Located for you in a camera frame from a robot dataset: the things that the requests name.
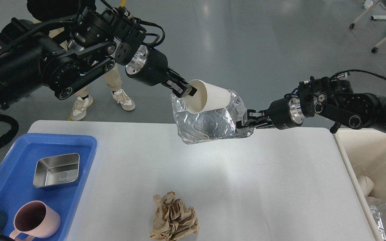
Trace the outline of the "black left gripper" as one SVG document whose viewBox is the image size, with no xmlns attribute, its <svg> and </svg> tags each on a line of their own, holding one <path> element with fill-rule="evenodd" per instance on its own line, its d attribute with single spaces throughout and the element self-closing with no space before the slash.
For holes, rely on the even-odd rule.
<svg viewBox="0 0 386 241">
<path fill-rule="evenodd" d="M 197 92 L 195 87 L 168 67 L 167 57 L 155 48 L 139 46 L 125 70 L 129 78 L 148 86 L 162 84 L 171 89 L 178 98 L 194 96 Z"/>
</svg>

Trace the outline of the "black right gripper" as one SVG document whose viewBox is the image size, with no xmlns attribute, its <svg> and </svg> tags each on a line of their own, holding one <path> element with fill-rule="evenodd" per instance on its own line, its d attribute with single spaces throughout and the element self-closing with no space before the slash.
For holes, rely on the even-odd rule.
<svg viewBox="0 0 386 241">
<path fill-rule="evenodd" d="M 272 129 L 285 130 L 299 127 L 305 116 L 297 97 L 287 97 L 272 102 L 267 110 L 247 110 L 247 121 L 236 122 L 237 129 Z"/>
</svg>

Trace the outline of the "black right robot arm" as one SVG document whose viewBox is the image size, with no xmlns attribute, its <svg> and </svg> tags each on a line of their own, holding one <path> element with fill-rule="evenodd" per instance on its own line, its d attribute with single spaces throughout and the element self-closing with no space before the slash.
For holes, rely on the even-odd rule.
<svg viewBox="0 0 386 241">
<path fill-rule="evenodd" d="M 334 122 L 331 133 L 337 133 L 341 126 L 353 130 L 372 128 L 386 133 L 386 97 L 354 93 L 346 79 L 351 72 L 345 70 L 330 77 L 300 81 L 298 87 L 272 102 L 266 110 L 248 109 L 236 122 L 236 128 L 285 130 L 299 127 L 305 118 L 319 115 Z M 386 81 L 382 75 L 364 73 Z"/>
</svg>

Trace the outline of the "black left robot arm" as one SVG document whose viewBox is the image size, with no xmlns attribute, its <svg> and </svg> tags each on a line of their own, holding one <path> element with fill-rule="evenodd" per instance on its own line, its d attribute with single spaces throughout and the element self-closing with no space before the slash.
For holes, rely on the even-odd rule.
<svg viewBox="0 0 386 241">
<path fill-rule="evenodd" d="M 124 6 L 110 5 L 101 14 L 78 6 L 76 14 L 41 23 L 12 18 L 0 32 L 0 111 L 41 86 L 59 100 L 67 99 L 116 64 L 136 81 L 162 84 L 179 98 L 194 96 L 197 89 L 156 50 L 165 36 L 156 34 L 153 42 L 144 42 L 149 35 L 145 25 L 159 27 Z M 0 149 L 18 130 L 14 118 L 0 114 Z"/>
</svg>

